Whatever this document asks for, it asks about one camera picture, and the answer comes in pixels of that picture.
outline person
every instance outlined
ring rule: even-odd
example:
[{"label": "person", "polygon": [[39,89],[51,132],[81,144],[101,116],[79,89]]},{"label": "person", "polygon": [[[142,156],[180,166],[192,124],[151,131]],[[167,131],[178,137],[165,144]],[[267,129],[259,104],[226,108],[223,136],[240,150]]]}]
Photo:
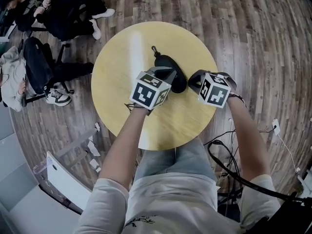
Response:
[{"label": "person", "polygon": [[49,44],[31,37],[25,41],[23,53],[13,46],[0,58],[2,100],[17,112],[24,99],[40,94],[45,94],[48,104],[66,106],[72,99],[54,89],[54,84],[91,74],[92,70],[92,63],[55,64]]},{"label": "person", "polygon": [[[244,103],[230,97],[243,177],[274,190],[266,145]],[[75,234],[242,233],[279,209],[276,198],[245,187],[241,223],[217,212],[216,177],[201,140],[144,151],[135,169],[145,108],[134,108],[109,150]]]},{"label": "person", "polygon": [[[75,22],[83,4],[92,18]],[[30,30],[37,20],[61,41],[81,35],[93,35],[96,40],[100,39],[101,31],[96,19],[115,13],[114,9],[106,8],[101,0],[2,0],[1,8],[10,11],[19,30]]]}]

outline shoe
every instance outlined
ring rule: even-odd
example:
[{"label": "shoe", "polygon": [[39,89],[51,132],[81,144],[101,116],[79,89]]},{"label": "shoe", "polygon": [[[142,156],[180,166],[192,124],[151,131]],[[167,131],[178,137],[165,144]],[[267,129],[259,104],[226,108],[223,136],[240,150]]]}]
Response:
[{"label": "shoe", "polygon": [[89,20],[92,23],[94,32],[92,34],[92,36],[94,37],[95,40],[100,40],[102,37],[102,33],[101,30],[99,29],[98,25],[97,25],[97,21],[95,21],[94,19]]},{"label": "shoe", "polygon": [[47,94],[45,100],[48,104],[55,104],[56,106],[59,107],[66,106],[72,101],[70,96],[63,95],[54,88],[50,89],[50,92]]},{"label": "shoe", "polygon": [[104,13],[94,15],[94,16],[92,16],[92,18],[93,19],[108,18],[108,17],[111,17],[113,14],[115,14],[114,9],[107,9]]}]

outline hand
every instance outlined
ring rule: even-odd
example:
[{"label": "hand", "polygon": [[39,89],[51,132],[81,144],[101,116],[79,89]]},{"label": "hand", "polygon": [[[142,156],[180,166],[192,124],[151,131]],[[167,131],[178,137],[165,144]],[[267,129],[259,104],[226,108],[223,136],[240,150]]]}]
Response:
[{"label": "hand", "polygon": [[43,0],[42,5],[45,9],[49,8],[51,5],[51,0]]},{"label": "hand", "polygon": [[36,11],[34,12],[34,17],[36,17],[38,14],[43,14],[44,13],[44,8],[43,7],[38,7]]},{"label": "hand", "polygon": [[19,84],[19,94],[23,95],[26,91],[26,81],[23,79],[22,82]]}]

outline white board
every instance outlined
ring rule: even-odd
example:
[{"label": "white board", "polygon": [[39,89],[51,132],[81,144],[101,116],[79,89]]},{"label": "white board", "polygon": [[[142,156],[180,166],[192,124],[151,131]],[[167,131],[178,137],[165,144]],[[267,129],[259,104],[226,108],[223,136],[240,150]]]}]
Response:
[{"label": "white board", "polygon": [[47,167],[48,180],[65,197],[84,210],[92,191],[71,175],[50,152],[47,152],[48,158],[52,160],[52,164]]}]

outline wooden floor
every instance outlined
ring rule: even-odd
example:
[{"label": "wooden floor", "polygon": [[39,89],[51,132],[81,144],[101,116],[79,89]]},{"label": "wooden floor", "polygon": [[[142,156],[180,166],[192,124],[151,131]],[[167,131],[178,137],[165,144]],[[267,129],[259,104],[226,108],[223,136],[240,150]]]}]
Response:
[{"label": "wooden floor", "polygon": [[[281,126],[280,136],[293,153],[300,174],[312,158],[312,4],[308,0],[105,0],[116,14],[99,19],[102,38],[79,37],[71,41],[66,61],[92,61],[105,43],[122,29],[143,21],[166,21],[184,27],[201,39],[213,55],[219,71],[228,72],[238,83],[259,130],[270,130],[274,118]],[[53,46],[56,57],[60,42],[48,33],[36,33]],[[13,43],[25,37],[15,31]],[[64,108],[47,105],[42,99],[22,113],[12,112],[14,125],[30,167],[56,153],[67,143],[89,130],[95,122],[101,132],[95,139],[102,153],[109,150],[114,136],[100,121],[92,103],[91,76],[69,83],[75,89],[73,102]],[[217,109],[201,134],[208,141],[233,130],[229,108]],[[289,153],[273,133],[262,134],[271,158],[273,182],[279,192],[288,193],[296,182]],[[221,138],[231,146],[230,136]],[[67,155],[70,162],[86,147],[83,143]],[[213,152],[227,163],[224,149]],[[92,187],[97,174],[88,164],[91,157],[74,167],[74,174]],[[220,167],[212,162],[216,174]],[[218,182],[227,190],[227,179]]]}]

